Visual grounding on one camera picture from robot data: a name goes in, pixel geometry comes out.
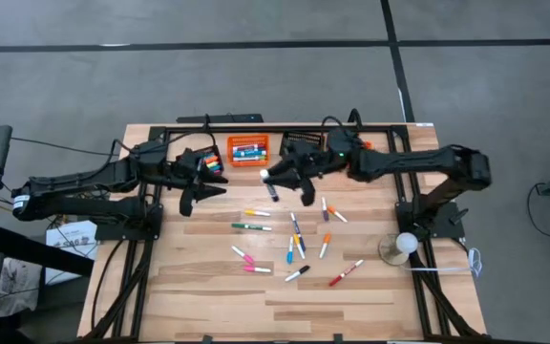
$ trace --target gray floor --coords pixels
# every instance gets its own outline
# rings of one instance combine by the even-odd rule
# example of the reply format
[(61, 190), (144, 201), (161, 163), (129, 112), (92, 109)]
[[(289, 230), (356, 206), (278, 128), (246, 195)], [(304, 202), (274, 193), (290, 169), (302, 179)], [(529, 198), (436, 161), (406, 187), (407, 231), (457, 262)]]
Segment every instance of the gray floor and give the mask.
[[(550, 38), (550, 1), (391, 0), (391, 9), (400, 39)], [(0, 45), (385, 37), (379, 2), (368, 0), (0, 0)], [(476, 285), (489, 333), (550, 342), (550, 239), (525, 213), (530, 186), (550, 179), (550, 47), (408, 48), (402, 58), (416, 120), (434, 122), (441, 144), (491, 158), (494, 184), (459, 199), (483, 256)], [(364, 121), (402, 120), (389, 49), (0, 54), (0, 123), (78, 148), (105, 151), (131, 122), (227, 112), (318, 120), (351, 107)], [(5, 182), (100, 162), (15, 142)], [(550, 231), (550, 198), (533, 209)], [(0, 226), (45, 227), (3, 211)], [(41, 312), (26, 331), (39, 342), (73, 337), (79, 310)]]

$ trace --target wooden table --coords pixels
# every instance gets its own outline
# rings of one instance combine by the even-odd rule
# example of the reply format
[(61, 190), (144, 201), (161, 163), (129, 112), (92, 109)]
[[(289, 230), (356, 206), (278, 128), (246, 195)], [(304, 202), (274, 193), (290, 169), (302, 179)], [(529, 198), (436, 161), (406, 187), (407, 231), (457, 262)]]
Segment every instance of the wooden table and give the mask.
[[(268, 124), (248, 124), (260, 128)], [(124, 143), (132, 146), (147, 140), (151, 125), (127, 126)], [(409, 124), (412, 150), (438, 147), (432, 126)], [(229, 134), (216, 134), (225, 154)], [(281, 134), (270, 134), (271, 163), (276, 162)], [(389, 151), (386, 136), (363, 133), (380, 151)], [(402, 151), (398, 142), (398, 151)], [(169, 160), (185, 147), (211, 145), (206, 135), (192, 135), (171, 144)], [(325, 223), (320, 202), (304, 207), (299, 192), (278, 188), (281, 200), (271, 202), (259, 180), (259, 167), (226, 165), (227, 193), (195, 204), (192, 217), (179, 215), (180, 191), (164, 191), (161, 202), (165, 218), (150, 266), (141, 340), (200, 340), (204, 334), (215, 340), (331, 340), (333, 333), (354, 339), (420, 339), (419, 316), (411, 274), (391, 267), (377, 254), (379, 241), (397, 232), (393, 205), (397, 201), (393, 176), (373, 183), (357, 183), (344, 173), (315, 179), (316, 200), (325, 196), (344, 214), (348, 224), (334, 217)], [(437, 173), (418, 176), (422, 192), (429, 192), (445, 177)], [(405, 185), (409, 180), (405, 176)], [(246, 208), (270, 212), (270, 218), (249, 217)], [(307, 259), (295, 252), (292, 265), (286, 252), (292, 223), (297, 215), (307, 245)], [(231, 228), (232, 222), (272, 226), (272, 232)], [(324, 235), (332, 233), (325, 259), (318, 258)], [(440, 267), (467, 267), (463, 250), (451, 240), (433, 240)], [(115, 243), (98, 249), (78, 335), (90, 330), (95, 288), (105, 260)], [(235, 245), (252, 255), (257, 266), (270, 274), (243, 271), (244, 261), (231, 249)], [(110, 307), (120, 285), (126, 243), (116, 253), (98, 297), (97, 320)], [(137, 250), (137, 259), (141, 249)], [(358, 259), (365, 264), (350, 276), (328, 287), (328, 281)], [(284, 278), (303, 265), (311, 269), (297, 280)], [(485, 331), (475, 285), (470, 272), (441, 273), (444, 293), (459, 313), (477, 331)], [(432, 296), (426, 291), (432, 326), (438, 333)], [(129, 299), (122, 333), (128, 333), (135, 297)]]

